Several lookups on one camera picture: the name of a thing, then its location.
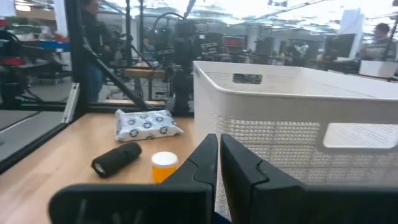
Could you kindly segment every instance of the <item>red sign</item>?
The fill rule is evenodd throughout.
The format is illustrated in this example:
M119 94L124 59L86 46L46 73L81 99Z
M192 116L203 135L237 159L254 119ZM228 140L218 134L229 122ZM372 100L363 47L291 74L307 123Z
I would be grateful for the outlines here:
M0 65L18 66L23 65L24 61L18 57L6 57L0 59Z
M225 47L244 47L244 38L243 37L224 37L223 45Z

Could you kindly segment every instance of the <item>white bottle cap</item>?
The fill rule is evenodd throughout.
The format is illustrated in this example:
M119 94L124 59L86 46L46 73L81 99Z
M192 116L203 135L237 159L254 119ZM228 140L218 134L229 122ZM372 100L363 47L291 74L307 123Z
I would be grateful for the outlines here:
M172 152L158 152L152 156L152 164L159 168L169 168L178 164L178 158Z

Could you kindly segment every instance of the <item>wooden table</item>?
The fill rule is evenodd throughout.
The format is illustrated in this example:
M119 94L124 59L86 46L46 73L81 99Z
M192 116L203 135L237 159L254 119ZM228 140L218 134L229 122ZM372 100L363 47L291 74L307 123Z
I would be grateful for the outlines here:
M148 67L145 62L139 62L135 65L136 67ZM127 68L124 73L132 78L164 78L164 70L148 70L143 68Z
M180 164L195 148L193 118L177 118L181 136L143 140L138 160L110 179L100 179L91 161L118 147L113 114L86 114L31 155L0 175L0 223L47 224L47 205L63 187L77 183L152 183L150 158L170 151Z
M134 104L134 102L131 100L111 100L111 99L104 100L104 103L118 103L118 104L131 104L131 105ZM145 101L145 103L148 105L152 105L152 106L165 106L166 105L166 102L164 102L164 101L147 100L147 101Z

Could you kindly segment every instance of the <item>workshop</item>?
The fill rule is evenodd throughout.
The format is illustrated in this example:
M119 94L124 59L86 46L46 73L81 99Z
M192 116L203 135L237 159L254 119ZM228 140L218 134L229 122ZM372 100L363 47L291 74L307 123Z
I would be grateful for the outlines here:
M0 224L398 223L398 0L1 0Z

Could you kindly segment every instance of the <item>patterned plastic bag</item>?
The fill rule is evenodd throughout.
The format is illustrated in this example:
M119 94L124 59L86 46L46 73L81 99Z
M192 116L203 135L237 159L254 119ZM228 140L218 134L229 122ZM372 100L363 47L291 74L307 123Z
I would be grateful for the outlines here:
M154 139L182 134L168 110L125 113L117 110L116 134L117 141L136 141Z

